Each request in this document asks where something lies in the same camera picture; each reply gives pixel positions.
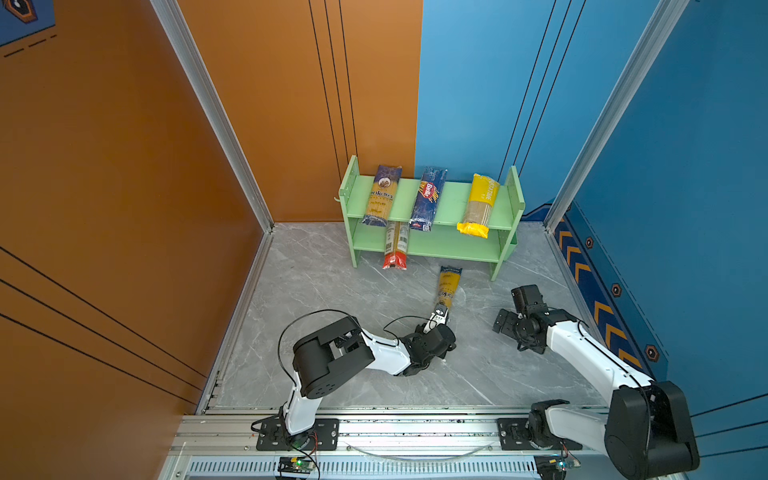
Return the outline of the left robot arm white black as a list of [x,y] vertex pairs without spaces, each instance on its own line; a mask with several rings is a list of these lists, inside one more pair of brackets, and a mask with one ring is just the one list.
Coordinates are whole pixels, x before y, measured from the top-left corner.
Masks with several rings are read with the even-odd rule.
[[454,332],[440,321],[429,319],[411,334],[385,339],[368,332],[356,317],[344,312],[340,319],[293,346],[292,368],[284,370],[293,388],[281,414],[287,435],[309,432],[322,399],[360,372],[414,376],[455,348]]

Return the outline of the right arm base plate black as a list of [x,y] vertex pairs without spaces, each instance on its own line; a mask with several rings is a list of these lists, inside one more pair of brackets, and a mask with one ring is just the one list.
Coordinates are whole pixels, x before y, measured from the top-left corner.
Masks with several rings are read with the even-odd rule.
[[545,427],[528,418],[503,417],[496,420],[500,446],[503,451],[568,450],[579,451],[583,445],[569,439],[556,437]]

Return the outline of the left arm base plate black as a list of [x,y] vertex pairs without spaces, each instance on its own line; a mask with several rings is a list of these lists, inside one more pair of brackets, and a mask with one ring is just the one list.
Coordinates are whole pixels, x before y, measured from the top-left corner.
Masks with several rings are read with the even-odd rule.
[[335,451],[338,444],[340,422],[336,418],[320,418],[307,431],[289,434],[283,420],[266,417],[251,424],[258,451]]

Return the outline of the blue Barilla spaghetti box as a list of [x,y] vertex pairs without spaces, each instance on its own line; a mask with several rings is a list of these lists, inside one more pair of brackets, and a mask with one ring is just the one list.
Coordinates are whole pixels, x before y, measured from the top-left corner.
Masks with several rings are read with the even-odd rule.
[[428,166],[422,173],[413,205],[409,227],[428,232],[432,229],[448,169]]

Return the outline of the red spaghetti bag white label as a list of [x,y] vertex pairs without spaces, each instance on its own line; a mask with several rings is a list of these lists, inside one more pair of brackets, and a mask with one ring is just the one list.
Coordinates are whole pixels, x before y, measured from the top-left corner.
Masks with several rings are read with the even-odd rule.
[[407,269],[407,250],[410,228],[407,223],[389,221],[385,235],[383,269]]

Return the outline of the yellow Pastatime spaghetti bag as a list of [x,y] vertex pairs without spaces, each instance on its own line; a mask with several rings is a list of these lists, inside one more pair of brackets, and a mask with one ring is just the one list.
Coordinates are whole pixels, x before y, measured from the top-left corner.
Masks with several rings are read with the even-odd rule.
[[488,238],[489,220],[494,208],[500,184],[490,177],[475,174],[462,221],[457,231],[464,235]]

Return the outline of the Ankara spaghetti bag blue yellow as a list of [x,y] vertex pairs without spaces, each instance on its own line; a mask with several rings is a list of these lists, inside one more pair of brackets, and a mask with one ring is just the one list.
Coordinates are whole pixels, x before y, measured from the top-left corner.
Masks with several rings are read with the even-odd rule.
[[362,223],[368,226],[386,227],[397,193],[402,167],[380,165],[374,176]]

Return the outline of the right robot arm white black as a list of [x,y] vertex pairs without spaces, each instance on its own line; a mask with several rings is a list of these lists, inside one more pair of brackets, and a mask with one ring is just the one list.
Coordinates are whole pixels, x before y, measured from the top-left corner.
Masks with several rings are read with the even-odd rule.
[[526,422],[504,437],[538,449],[565,451],[575,444],[609,458],[626,479],[651,479],[697,469],[701,462],[688,403],[671,381],[656,381],[620,360],[584,321],[549,307],[535,285],[512,289],[514,310],[500,310],[496,333],[519,351],[552,352],[568,361],[604,398],[605,414],[564,399],[532,404]]

